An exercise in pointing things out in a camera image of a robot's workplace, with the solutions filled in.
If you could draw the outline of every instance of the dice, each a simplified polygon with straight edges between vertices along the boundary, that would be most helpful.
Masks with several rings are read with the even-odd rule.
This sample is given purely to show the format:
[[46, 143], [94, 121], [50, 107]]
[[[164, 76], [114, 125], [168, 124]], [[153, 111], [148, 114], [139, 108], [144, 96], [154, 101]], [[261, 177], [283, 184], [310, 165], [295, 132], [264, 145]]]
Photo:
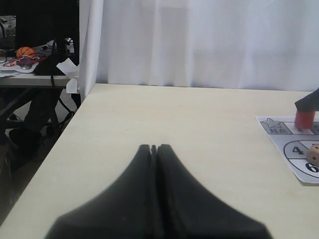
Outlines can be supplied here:
[[307, 151], [307, 161], [314, 166], [319, 167], [319, 144], [313, 145]]

